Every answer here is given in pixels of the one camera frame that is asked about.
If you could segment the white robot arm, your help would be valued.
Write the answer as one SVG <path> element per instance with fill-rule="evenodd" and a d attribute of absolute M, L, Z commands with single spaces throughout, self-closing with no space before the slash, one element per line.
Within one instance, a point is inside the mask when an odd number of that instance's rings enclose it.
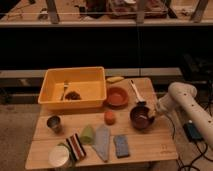
<path fill-rule="evenodd" d="M 173 82 L 168 92 L 155 103 L 159 115 L 170 113 L 180 106 L 188 114 L 205 142 L 213 150 L 213 117 L 211 117 L 195 100 L 195 86 L 182 82 Z"/>

